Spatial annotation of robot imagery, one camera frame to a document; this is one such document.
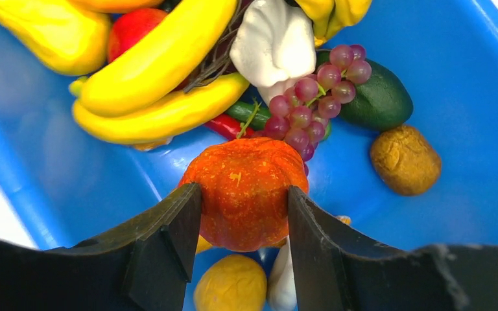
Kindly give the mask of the orange toy tangerine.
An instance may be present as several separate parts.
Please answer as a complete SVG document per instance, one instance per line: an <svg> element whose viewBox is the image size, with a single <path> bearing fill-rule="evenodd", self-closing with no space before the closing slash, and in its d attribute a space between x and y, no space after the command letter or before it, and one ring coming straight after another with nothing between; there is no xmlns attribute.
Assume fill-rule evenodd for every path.
<svg viewBox="0 0 498 311"><path fill-rule="evenodd" d="M210 146L192 160L179 184L202 189L200 236L218 248L250 252L284 240L287 195L309 182L300 154L267 137Z"/></svg>

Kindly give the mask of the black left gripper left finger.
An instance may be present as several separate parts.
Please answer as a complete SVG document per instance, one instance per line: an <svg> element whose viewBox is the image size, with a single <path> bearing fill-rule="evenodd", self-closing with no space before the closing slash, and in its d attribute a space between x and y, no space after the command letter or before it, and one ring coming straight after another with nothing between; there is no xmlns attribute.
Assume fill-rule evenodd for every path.
<svg viewBox="0 0 498 311"><path fill-rule="evenodd" d="M192 280L202 193L196 183L72 248L0 240L0 310L181 310Z"/></svg>

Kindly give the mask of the yellow toy banana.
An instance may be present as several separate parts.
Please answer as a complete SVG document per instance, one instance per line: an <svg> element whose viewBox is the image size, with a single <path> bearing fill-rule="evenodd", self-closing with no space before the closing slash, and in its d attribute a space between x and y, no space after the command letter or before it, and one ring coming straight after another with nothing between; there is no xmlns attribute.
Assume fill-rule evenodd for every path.
<svg viewBox="0 0 498 311"><path fill-rule="evenodd" d="M249 81L240 73L222 75L187 94L176 91L150 106L120 117L102 117L75 101L75 122L90 135L113 144L154 143L188 132L215 118L247 90Z"/></svg>
<svg viewBox="0 0 498 311"><path fill-rule="evenodd" d="M203 61L240 7L236 0L180 1L133 47L87 79L74 81L73 96L104 117L149 106Z"/></svg>

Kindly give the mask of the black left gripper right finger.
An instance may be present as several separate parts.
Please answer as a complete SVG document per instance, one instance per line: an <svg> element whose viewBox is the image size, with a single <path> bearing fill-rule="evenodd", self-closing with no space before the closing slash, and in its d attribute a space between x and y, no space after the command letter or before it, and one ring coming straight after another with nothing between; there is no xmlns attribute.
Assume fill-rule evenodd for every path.
<svg viewBox="0 0 498 311"><path fill-rule="evenodd" d="M498 246L376 241L289 187L299 310L498 310Z"/></svg>

